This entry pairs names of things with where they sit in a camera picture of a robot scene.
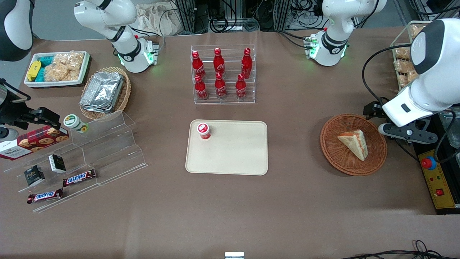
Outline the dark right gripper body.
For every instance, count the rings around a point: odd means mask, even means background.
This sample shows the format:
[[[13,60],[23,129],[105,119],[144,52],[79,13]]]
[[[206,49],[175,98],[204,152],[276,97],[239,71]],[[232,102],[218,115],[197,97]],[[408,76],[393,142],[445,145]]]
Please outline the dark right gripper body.
[[[17,128],[22,128],[21,123],[17,123],[16,119],[19,117],[17,111],[18,104],[13,103],[13,100],[18,100],[19,97],[15,93],[8,90],[5,86],[0,87],[0,124],[10,125]]]

